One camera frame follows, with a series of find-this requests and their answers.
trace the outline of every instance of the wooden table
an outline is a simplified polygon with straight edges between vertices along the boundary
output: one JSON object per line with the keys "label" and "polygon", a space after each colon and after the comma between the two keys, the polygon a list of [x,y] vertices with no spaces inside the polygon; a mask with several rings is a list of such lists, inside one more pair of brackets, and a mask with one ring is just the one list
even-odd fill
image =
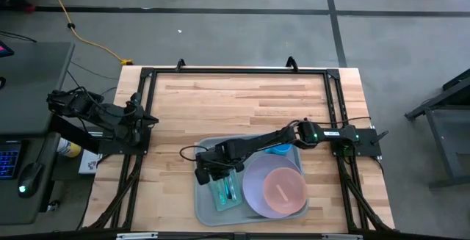
{"label": "wooden table", "polygon": [[[115,104],[125,106],[125,101],[137,91],[140,69],[139,66],[123,68]],[[348,117],[368,116],[358,69],[342,68],[340,74]],[[151,114],[158,117],[160,123],[152,130],[150,148],[142,165],[132,230],[347,232],[338,167],[326,142],[301,152],[309,197],[308,213],[304,217],[221,227],[206,227],[196,218],[194,165],[178,154],[183,146],[194,145],[207,137],[266,133],[304,117],[328,122],[321,76],[160,74]],[[366,119],[350,123],[359,128],[370,126]],[[191,156],[192,150],[186,150],[185,154]],[[122,161],[122,156],[110,156],[99,165],[84,226],[93,223],[115,196]],[[380,218],[393,227],[386,186],[377,162],[358,158],[358,169],[364,197]],[[353,196],[351,198],[359,226],[357,204]],[[125,209],[121,211],[121,222],[125,212]]]}

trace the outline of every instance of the purple plate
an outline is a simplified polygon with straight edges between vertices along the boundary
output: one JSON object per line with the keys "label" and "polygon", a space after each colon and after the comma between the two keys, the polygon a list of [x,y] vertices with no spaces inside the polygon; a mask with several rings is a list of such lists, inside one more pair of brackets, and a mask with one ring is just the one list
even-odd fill
{"label": "purple plate", "polygon": [[264,155],[255,159],[245,170],[243,175],[243,194],[248,205],[258,214],[272,219],[287,217],[288,214],[279,214],[269,207],[263,195],[263,183],[271,171],[279,167],[288,167],[302,174],[299,168],[285,156]]}

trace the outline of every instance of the blue backlit keyboard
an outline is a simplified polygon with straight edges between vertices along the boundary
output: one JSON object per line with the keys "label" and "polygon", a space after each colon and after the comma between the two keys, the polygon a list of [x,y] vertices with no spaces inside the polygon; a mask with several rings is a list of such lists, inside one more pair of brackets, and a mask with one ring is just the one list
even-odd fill
{"label": "blue backlit keyboard", "polygon": [[21,141],[0,143],[0,180],[14,178],[20,150]]}

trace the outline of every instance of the yellow cable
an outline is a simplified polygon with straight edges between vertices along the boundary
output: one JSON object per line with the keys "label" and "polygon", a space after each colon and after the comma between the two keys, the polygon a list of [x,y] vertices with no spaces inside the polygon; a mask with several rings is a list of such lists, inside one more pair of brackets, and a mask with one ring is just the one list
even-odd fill
{"label": "yellow cable", "polygon": [[[73,24],[73,23],[72,23],[72,20],[71,20],[71,17],[68,15],[67,10],[65,9],[64,4],[62,3],[62,1],[61,1],[61,0],[57,0],[57,1],[59,2],[59,4],[60,4],[62,10],[64,10],[64,13],[65,13],[65,16],[67,17],[68,23]],[[80,41],[82,41],[82,42],[84,42],[84,43],[87,43],[87,44],[90,44],[90,45],[92,45],[92,46],[97,46],[97,47],[99,47],[99,48],[101,48],[101,49],[103,49],[103,50],[108,51],[108,53],[110,53],[111,55],[113,55],[114,57],[116,57],[117,59],[119,59],[121,65],[127,65],[128,63],[132,63],[132,59],[122,59],[122,58],[120,58],[115,52],[111,51],[111,50],[110,50],[109,48],[107,48],[106,46],[102,46],[102,45],[99,45],[99,44],[97,44],[97,43],[94,43],[94,42],[91,42],[91,41],[89,41],[89,40],[86,40],[86,39],[84,39],[84,38],[81,38],[81,37],[76,33],[74,27],[71,27],[70,30],[72,30],[72,33],[73,33]]]}

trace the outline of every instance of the blue cup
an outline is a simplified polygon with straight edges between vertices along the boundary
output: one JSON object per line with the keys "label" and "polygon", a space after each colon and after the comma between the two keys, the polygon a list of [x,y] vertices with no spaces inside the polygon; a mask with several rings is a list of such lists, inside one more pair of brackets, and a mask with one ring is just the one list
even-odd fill
{"label": "blue cup", "polygon": [[266,152],[273,153],[279,156],[285,156],[289,152],[289,150],[291,150],[291,147],[291,144],[276,145],[275,147],[266,149]]}

